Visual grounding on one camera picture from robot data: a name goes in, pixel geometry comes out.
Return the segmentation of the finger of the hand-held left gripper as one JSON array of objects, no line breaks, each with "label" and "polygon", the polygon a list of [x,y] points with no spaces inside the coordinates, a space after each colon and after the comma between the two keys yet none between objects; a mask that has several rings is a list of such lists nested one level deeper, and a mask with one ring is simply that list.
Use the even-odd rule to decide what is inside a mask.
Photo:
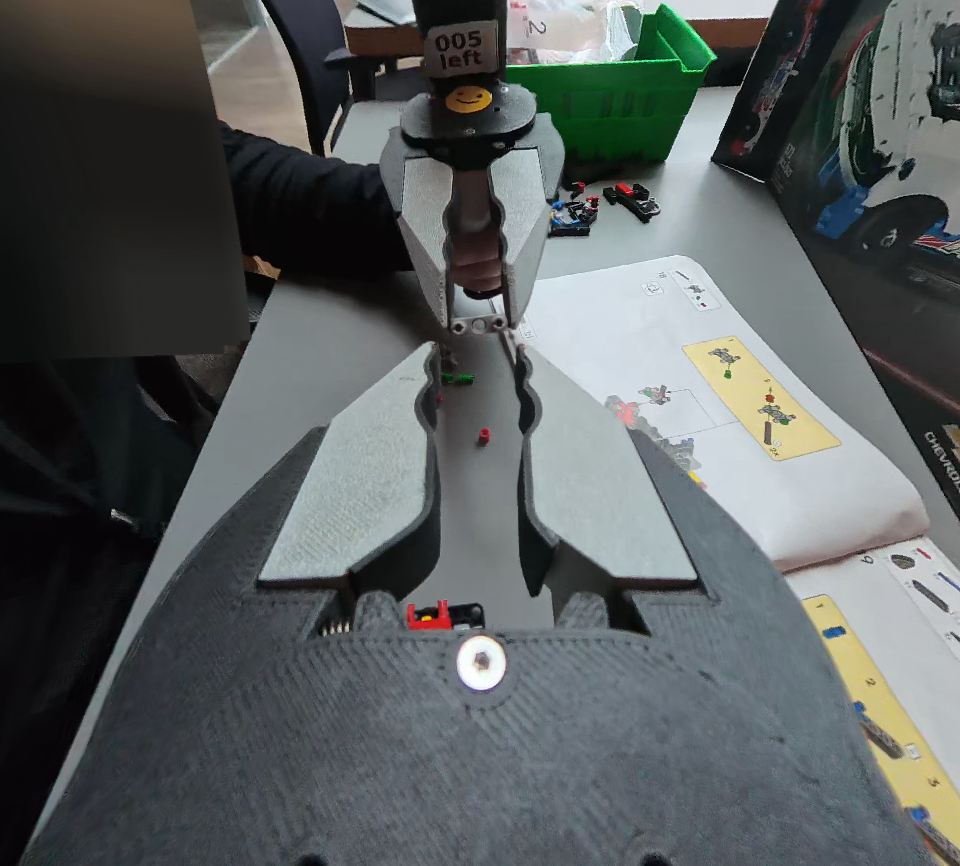
[{"label": "finger of the hand-held left gripper", "polygon": [[565,145],[551,116],[536,116],[530,132],[489,169],[500,219],[503,298],[507,324],[517,327],[540,271],[565,164]]},{"label": "finger of the hand-held left gripper", "polygon": [[453,169],[390,129],[380,172],[421,292],[443,330],[450,328],[452,298],[448,212]]}]

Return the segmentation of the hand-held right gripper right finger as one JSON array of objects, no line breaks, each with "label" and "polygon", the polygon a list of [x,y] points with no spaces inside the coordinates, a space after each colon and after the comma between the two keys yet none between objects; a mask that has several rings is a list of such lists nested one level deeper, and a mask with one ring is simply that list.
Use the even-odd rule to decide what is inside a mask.
[{"label": "hand-held right gripper right finger", "polygon": [[691,588],[695,566],[630,429],[532,347],[516,348],[514,373],[529,595]]}]

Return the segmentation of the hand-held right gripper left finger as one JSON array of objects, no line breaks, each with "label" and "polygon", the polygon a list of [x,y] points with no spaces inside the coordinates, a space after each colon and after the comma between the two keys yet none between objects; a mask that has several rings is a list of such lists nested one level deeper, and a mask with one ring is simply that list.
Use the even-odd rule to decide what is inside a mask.
[{"label": "hand-held right gripper left finger", "polygon": [[439,373],[427,342],[333,418],[259,585],[412,593],[426,581],[441,551]]}]

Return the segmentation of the person's left forearm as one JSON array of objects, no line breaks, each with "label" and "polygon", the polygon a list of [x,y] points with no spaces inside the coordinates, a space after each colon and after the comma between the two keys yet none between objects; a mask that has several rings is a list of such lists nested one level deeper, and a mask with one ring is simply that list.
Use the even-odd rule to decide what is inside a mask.
[{"label": "person's left forearm", "polygon": [[413,269],[378,164],[307,153],[219,121],[243,254],[371,281]]}]

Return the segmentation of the pile of small lego pieces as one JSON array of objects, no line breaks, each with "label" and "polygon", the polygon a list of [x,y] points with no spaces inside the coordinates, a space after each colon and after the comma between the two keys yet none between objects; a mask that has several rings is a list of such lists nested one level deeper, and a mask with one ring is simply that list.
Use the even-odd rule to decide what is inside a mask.
[{"label": "pile of small lego pieces", "polygon": [[599,195],[589,195],[587,184],[570,184],[569,198],[556,196],[551,204],[549,238],[589,237],[599,213]]}]

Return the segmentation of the black lego beam red end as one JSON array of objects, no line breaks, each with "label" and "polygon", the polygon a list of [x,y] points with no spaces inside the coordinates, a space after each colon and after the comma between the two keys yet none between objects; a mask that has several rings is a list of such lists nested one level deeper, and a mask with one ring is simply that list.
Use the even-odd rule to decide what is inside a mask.
[{"label": "black lego beam red end", "polygon": [[649,189],[642,184],[619,183],[603,189],[603,196],[610,205],[619,205],[642,223],[649,223],[662,211]]}]

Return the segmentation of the black red lego assembly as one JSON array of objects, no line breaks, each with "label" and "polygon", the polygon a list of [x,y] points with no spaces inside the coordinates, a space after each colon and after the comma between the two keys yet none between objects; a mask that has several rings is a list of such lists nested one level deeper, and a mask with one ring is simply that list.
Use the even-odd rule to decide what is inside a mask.
[{"label": "black red lego assembly", "polygon": [[431,607],[417,608],[410,603],[406,626],[411,631],[463,632],[486,628],[486,616],[478,603],[450,604],[442,599]]}]

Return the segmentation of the lego set box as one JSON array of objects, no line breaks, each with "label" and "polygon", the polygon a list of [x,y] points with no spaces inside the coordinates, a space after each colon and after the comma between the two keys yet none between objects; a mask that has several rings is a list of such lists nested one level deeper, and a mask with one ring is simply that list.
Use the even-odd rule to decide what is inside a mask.
[{"label": "lego set box", "polygon": [[713,154],[766,184],[955,513],[959,0],[778,0]]}]

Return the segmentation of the person's left hand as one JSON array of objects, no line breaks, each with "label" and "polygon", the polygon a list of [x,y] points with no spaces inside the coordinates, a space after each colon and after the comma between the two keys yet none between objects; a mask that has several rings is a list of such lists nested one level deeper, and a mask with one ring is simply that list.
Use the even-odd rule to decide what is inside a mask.
[{"label": "person's left hand", "polygon": [[450,279],[465,291],[496,294],[502,282],[499,236],[492,231],[453,237]]}]

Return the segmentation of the green plastic bin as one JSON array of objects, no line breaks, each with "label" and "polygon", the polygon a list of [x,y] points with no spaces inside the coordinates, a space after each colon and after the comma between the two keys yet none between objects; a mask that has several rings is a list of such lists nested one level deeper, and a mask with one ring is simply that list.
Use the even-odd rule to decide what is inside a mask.
[{"label": "green plastic bin", "polygon": [[619,62],[507,68],[551,115],[570,165],[665,161],[716,60],[667,4],[626,21],[636,43]]}]

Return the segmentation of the thick open instruction booklet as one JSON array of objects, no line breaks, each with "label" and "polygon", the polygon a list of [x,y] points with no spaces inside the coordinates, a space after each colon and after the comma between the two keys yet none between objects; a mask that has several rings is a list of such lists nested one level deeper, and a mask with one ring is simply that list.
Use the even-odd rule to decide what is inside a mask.
[{"label": "thick open instruction booklet", "polygon": [[538,280],[515,338],[659,445],[783,572],[930,530],[911,481],[695,260]]}]

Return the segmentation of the person's black clothing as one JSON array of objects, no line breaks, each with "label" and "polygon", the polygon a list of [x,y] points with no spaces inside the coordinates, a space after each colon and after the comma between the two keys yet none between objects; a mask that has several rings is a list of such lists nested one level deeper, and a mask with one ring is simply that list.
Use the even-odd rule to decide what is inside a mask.
[{"label": "person's black clothing", "polygon": [[29,843],[218,410],[185,357],[2,364],[2,864]]}]

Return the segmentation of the flat instruction booklet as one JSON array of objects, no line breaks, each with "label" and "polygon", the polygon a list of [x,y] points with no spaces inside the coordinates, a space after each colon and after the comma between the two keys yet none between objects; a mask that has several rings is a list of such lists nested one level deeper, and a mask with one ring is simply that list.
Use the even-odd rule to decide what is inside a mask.
[{"label": "flat instruction booklet", "polygon": [[916,538],[786,578],[910,826],[934,864],[958,864],[958,568]]}]

